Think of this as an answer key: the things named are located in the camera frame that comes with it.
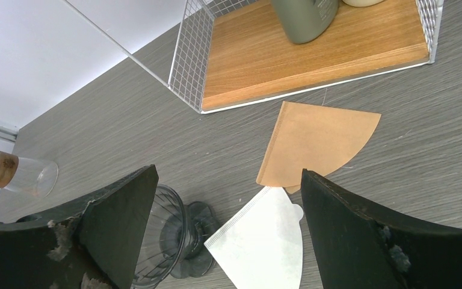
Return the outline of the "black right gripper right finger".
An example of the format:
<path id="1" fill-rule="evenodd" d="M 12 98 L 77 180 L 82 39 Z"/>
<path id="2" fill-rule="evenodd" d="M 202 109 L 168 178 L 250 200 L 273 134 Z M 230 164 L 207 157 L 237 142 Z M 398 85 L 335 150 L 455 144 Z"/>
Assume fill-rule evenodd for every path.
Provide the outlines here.
<path id="1" fill-rule="evenodd" d="M 301 197 L 324 288 L 462 288 L 462 229 L 373 202 L 304 169 Z"/>

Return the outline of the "white paper coffee filter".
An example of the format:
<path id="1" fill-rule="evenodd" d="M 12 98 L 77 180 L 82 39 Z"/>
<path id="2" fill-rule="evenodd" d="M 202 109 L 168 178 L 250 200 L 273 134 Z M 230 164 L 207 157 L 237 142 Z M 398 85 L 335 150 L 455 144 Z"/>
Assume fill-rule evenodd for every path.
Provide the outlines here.
<path id="1" fill-rule="evenodd" d="M 302 207 L 280 187 L 264 187 L 205 241 L 236 288 L 299 288 Z"/>

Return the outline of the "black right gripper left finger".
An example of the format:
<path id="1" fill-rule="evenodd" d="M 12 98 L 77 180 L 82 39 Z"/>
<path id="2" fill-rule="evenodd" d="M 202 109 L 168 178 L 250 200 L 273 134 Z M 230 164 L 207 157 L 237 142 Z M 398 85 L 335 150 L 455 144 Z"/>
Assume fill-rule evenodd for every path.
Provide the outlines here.
<path id="1" fill-rule="evenodd" d="M 89 194 L 0 222 L 0 288 L 130 288 L 158 185 L 144 166 Z"/>

